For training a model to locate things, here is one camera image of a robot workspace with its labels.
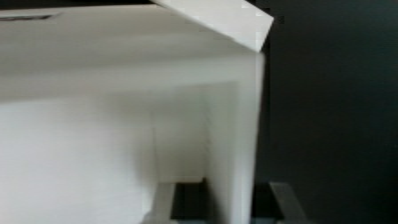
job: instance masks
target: black background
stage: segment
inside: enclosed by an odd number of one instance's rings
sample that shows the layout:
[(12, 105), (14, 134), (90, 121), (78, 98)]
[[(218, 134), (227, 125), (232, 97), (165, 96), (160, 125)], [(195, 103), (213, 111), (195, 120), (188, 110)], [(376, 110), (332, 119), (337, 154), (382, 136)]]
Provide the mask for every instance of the black background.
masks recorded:
[[(316, 223), (398, 223), (398, 1), (250, 2), (277, 18), (256, 181), (291, 184)], [(133, 3), (147, 1), (0, 0), (0, 8)]]

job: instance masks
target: dark wall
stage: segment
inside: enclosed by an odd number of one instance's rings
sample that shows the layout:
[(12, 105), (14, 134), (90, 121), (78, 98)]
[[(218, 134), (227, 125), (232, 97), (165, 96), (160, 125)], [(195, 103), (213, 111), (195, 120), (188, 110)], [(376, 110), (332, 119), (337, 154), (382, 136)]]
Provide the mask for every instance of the dark wall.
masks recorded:
[(254, 3), (277, 16), (256, 180), (291, 184), (320, 224), (398, 223), (398, 1)]

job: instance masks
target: white panel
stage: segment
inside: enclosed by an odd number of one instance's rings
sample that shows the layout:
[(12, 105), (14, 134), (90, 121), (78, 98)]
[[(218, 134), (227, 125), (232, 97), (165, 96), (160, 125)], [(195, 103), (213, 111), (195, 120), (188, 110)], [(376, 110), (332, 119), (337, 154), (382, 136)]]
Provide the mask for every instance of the white panel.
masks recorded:
[(160, 182), (200, 182), (206, 127), (197, 87), (156, 91), (152, 116)]
[(208, 102), (208, 132), (209, 152), (208, 170), (209, 189), (216, 200), (218, 223), (231, 223), (232, 211), (232, 144), (234, 144), (234, 114), (236, 114), (236, 83), (225, 83), (204, 88)]
[(0, 105), (1, 223), (140, 223), (156, 186), (147, 114), (124, 97)]
[(145, 215), (145, 222), (142, 224), (168, 224), (172, 212), (172, 198), (174, 198), (176, 184), (158, 184), (152, 209)]
[(259, 52), (273, 18), (245, 0), (152, 0)]

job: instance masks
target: white wall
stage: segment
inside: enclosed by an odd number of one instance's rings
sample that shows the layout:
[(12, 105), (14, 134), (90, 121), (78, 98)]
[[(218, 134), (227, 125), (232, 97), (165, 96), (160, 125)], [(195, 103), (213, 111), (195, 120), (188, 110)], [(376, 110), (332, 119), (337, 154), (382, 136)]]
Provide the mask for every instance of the white wall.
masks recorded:
[(200, 180), (195, 94), (160, 92), (0, 105), (0, 223), (138, 224), (158, 181)]

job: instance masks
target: white surface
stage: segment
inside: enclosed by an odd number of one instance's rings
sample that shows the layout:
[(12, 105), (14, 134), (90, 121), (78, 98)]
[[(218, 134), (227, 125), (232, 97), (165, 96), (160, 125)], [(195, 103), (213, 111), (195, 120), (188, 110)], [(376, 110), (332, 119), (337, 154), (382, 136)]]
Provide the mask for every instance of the white surface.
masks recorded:
[(259, 52), (273, 18), (245, 0), (152, 0)]
[(46, 12), (0, 23), (0, 223), (138, 223), (208, 176), (247, 224), (261, 55), (156, 6), (0, 14)]
[(133, 97), (0, 105), (0, 223), (140, 224), (158, 181), (147, 115)]

